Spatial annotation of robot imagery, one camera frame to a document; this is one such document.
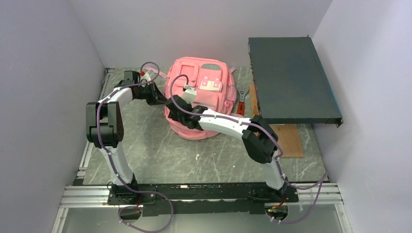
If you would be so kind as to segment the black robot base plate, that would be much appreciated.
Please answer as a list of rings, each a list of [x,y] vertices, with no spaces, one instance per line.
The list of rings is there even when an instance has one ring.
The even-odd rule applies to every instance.
[[[138,184],[138,193],[123,186],[109,189],[109,206],[139,205],[143,216],[174,214],[238,213],[264,214],[270,205],[297,203],[296,189],[284,194],[265,182]]]

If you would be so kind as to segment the pink student backpack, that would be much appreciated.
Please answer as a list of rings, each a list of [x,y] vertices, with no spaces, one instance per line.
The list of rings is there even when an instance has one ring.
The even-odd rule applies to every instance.
[[[192,104],[205,106],[215,112],[230,115],[237,99],[237,90],[227,64],[213,59],[183,57],[175,61],[165,77],[163,94],[166,99],[173,95],[182,96],[183,86],[197,89],[197,97]],[[177,121],[168,118],[169,110],[164,107],[164,115],[170,128],[180,137],[188,140],[201,140],[219,134],[214,131],[188,129]]]

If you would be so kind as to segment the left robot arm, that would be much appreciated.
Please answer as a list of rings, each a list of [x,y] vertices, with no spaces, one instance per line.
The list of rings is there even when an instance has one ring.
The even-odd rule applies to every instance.
[[[150,76],[148,72],[127,70],[124,79],[110,94],[86,105],[86,137],[104,156],[113,184],[124,187],[120,197],[128,204],[139,199],[140,191],[122,147],[124,126],[121,109],[132,100],[146,100],[149,105],[165,102],[155,84],[160,72],[155,70],[154,73]]]

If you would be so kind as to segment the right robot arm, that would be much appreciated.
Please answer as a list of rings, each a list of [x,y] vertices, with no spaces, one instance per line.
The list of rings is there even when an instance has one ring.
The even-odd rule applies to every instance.
[[[259,163],[266,177],[268,196],[280,201],[286,196],[286,175],[281,171],[278,152],[282,153],[278,136],[265,119],[235,117],[215,112],[205,106],[192,107],[178,95],[167,99],[169,118],[188,129],[214,131],[237,138],[243,142],[248,156]]]

